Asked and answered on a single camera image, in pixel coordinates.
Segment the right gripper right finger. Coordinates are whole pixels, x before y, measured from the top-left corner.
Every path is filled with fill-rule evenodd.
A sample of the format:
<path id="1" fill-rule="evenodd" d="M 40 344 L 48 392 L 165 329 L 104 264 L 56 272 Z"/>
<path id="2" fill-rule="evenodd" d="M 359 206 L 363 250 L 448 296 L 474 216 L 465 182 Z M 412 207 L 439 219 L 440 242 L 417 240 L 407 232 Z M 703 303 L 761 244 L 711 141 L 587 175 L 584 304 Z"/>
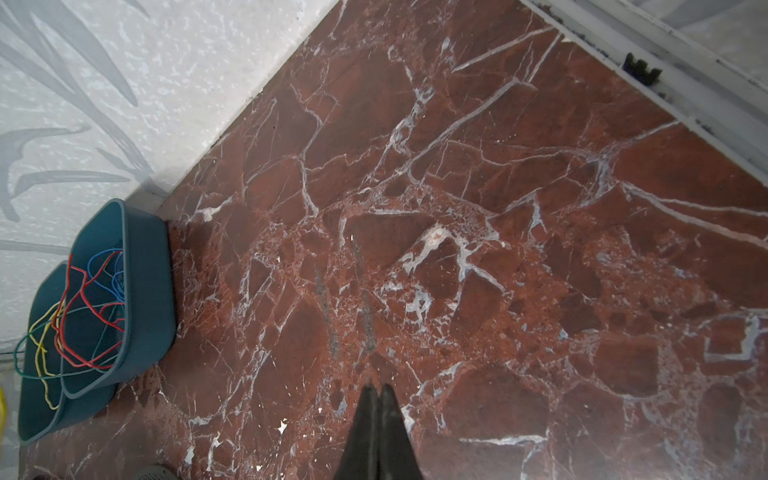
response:
<path id="1" fill-rule="evenodd" d="M 382 386 L 378 413 L 378 478 L 422 480 L 395 391 Z"/>

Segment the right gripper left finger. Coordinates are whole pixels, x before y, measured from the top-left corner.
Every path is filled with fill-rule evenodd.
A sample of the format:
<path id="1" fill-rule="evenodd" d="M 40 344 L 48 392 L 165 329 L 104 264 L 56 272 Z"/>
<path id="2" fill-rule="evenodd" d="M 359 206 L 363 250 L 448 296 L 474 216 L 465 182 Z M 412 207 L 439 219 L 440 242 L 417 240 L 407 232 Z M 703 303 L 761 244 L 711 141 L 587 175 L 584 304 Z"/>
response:
<path id="1" fill-rule="evenodd" d="M 368 383 L 362 388 L 334 479 L 378 478 L 379 410 L 378 391 L 373 384 Z"/>

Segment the teal bin with yellow cables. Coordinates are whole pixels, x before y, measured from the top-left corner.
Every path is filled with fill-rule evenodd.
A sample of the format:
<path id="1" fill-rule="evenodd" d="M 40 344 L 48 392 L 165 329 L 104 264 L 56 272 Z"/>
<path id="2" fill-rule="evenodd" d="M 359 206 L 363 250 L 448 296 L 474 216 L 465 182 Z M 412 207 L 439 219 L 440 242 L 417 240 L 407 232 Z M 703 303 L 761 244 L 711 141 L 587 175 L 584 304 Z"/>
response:
<path id="1" fill-rule="evenodd" d="M 115 396 L 115 385 L 101 387 L 78 399 L 68 398 L 60 370 L 60 355 L 53 345 L 52 332 L 44 333 L 46 313 L 55 310 L 65 286 L 64 263 L 59 264 L 41 283 L 32 301 L 24 348 L 18 433 L 23 445 L 84 422 L 104 410 Z"/>

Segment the teal bin with red cables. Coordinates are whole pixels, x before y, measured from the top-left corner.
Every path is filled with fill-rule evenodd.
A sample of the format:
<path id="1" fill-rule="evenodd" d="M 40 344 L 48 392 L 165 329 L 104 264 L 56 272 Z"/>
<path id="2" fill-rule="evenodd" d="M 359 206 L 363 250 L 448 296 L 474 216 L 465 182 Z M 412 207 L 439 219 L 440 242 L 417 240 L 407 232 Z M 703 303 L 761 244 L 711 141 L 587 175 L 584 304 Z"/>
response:
<path id="1" fill-rule="evenodd" d="M 62 299 L 56 341 L 68 398 L 142 375 L 176 332 L 165 223 L 108 201 L 74 241 Z"/>

